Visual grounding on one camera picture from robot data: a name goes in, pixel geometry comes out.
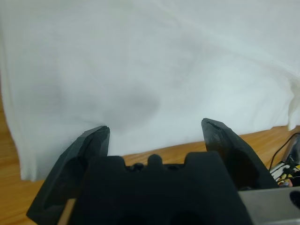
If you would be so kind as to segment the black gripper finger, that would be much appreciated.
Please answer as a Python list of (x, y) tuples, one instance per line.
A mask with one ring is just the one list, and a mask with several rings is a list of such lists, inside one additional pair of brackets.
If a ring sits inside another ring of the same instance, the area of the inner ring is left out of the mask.
[(208, 118), (202, 120), (201, 126), (206, 150), (218, 152), (238, 190), (278, 188), (251, 146), (229, 127)]
[(38, 225), (57, 224), (67, 201), (76, 198), (91, 158), (107, 156), (109, 138), (107, 126), (79, 136), (56, 161), (26, 216)]

